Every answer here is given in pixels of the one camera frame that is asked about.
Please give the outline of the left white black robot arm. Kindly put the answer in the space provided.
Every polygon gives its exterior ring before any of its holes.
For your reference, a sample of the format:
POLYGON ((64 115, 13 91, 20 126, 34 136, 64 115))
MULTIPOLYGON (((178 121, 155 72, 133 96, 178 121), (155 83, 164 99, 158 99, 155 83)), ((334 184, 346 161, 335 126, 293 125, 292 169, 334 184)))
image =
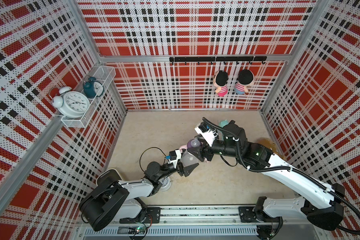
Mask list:
POLYGON ((115 169, 110 169, 97 179, 96 188, 79 204, 82 217, 95 232, 120 219, 142 223, 148 217, 148 207, 141 197, 155 195, 163 186, 161 180, 173 173, 187 177, 199 164, 184 166, 183 163, 160 165, 151 162, 145 175, 137 181, 122 181, 115 169))

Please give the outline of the black hook rail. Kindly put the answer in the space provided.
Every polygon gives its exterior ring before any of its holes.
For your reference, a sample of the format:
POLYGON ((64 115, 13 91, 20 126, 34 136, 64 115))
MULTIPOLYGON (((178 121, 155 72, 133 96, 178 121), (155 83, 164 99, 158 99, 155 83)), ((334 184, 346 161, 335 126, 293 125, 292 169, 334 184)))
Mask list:
POLYGON ((267 56, 241 57, 169 57, 171 63, 265 62, 267 56))

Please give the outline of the clear baby bottle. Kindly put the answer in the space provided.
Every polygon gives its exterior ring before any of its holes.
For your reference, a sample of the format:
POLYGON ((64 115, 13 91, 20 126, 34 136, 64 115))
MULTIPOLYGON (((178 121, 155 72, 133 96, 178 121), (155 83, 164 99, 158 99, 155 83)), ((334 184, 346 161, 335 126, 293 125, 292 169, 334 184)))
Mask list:
POLYGON ((185 152, 182 154, 181 162, 183 167, 188 167, 194 164, 198 164, 199 159, 185 150, 185 152))

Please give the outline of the large white alarm clock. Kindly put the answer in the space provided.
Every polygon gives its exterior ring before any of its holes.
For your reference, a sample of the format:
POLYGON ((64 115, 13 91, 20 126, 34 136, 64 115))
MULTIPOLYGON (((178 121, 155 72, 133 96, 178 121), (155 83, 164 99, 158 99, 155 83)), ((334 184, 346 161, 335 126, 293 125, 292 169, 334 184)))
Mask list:
POLYGON ((59 94, 52 101, 62 115, 73 119, 83 117, 90 107, 90 101, 84 94, 72 91, 68 86, 59 89, 59 94))

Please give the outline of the mint green bottle cap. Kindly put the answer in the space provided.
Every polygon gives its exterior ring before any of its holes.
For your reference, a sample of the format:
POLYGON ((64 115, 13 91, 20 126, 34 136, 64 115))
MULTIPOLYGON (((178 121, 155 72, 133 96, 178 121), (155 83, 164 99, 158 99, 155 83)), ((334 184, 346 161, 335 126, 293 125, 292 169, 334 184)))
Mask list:
POLYGON ((223 128, 224 126, 228 125, 229 124, 229 121, 228 120, 222 120, 219 122, 219 126, 221 128, 223 128))

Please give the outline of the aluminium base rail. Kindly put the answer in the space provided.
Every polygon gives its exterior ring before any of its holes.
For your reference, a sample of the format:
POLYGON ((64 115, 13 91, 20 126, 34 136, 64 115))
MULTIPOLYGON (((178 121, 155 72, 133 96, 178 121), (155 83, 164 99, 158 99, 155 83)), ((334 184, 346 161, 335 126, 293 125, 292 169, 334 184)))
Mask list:
POLYGON ((133 234, 142 224, 111 222, 101 231, 81 223, 74 240, 256 240, 260 231, 276 240, 328 240, 330 236, 307 220, 284 217, 269 223, 255 219, 252 205, 160 206, 146 234, 133 234))

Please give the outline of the brown plush toy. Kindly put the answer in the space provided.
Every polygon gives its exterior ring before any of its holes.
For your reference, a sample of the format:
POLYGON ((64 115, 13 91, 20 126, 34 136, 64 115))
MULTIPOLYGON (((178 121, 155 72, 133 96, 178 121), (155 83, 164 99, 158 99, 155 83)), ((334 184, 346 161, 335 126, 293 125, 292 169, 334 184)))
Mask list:
POLYGON ((283 160, 286 160, 286 157, 282 152, 279 151, 277 145, 269 138, 259 138, 257 139, 257 143, 265 146, 266 148, 272 150, 276 155, 278 155, 283 160))

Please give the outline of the plush doll blue pants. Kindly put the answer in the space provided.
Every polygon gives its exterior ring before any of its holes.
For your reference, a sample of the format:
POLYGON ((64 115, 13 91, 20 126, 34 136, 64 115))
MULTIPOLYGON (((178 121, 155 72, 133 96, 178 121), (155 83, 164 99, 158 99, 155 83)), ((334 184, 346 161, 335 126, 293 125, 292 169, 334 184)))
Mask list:
POLYGON ((248 87, 254 84, 254 74, 250 70, 241 70, 238 75, 234 91, 238 95, 249 93, 248 87))

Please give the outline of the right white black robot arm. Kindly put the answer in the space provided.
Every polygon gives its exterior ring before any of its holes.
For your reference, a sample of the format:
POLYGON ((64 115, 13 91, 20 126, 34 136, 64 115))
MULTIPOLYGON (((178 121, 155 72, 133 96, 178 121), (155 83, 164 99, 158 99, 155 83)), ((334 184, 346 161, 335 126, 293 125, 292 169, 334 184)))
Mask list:
POLYGON ((288 164, 271 149, 249 142, 245 130, 235 121, 220 127, 203 118, 195 131, 204 139, 202 159, 210 161, 214 155, 233 157, 247 171, 271 177, 299 194, 293 199, 259 197, 252 214, 256 220, 306 219, 326 231, 360 235, 360 211, 345 199, 342 185, 319 181, 288 164))

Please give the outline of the small white alarm clock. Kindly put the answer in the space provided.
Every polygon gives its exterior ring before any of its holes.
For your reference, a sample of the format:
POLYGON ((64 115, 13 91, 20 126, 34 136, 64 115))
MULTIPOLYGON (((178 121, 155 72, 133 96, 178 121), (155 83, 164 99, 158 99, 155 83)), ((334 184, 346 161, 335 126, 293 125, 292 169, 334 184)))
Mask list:
POLYGON ((160 188, 160 191, 162 191, 162 192, 168 191, 172 185, 172 181, 171 181, 170 177, 160 179, 159 182, 162 184, 162 186, 160 188))

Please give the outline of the pink bottle handle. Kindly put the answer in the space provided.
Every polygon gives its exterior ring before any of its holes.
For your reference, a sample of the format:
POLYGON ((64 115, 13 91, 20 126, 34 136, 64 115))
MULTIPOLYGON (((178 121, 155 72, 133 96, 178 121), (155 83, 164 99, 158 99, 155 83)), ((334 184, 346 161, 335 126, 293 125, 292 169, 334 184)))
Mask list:
POLYGON ((183 146, 180 146, 179 147, 179 150, 181 151, 181 152, 184 152, 185 150, 187 150, 187 145, 183 145, 183 146))

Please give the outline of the plush doll pink pants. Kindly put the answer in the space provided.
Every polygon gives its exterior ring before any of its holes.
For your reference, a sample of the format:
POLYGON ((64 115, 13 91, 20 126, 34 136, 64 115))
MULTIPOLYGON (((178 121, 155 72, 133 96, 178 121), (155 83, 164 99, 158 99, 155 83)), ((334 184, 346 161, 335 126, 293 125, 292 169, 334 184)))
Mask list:
POLYGON ((221 70, 216 72, 213 79, 213 84, 214 87, 216 88, 215 93, 219 97, 224 97, 228 93, 227 81, 228 81, 228 73, 221 70))

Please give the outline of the teal alarm clock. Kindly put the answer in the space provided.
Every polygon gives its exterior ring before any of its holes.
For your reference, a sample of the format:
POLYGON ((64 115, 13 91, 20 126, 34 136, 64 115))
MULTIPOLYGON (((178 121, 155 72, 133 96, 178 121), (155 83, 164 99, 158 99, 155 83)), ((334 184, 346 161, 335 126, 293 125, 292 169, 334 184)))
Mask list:
POLYGON ((89 77, 83 83, 84 94, 89 99, 99 98, 104 94, 105 88, 95 77, 89 77))

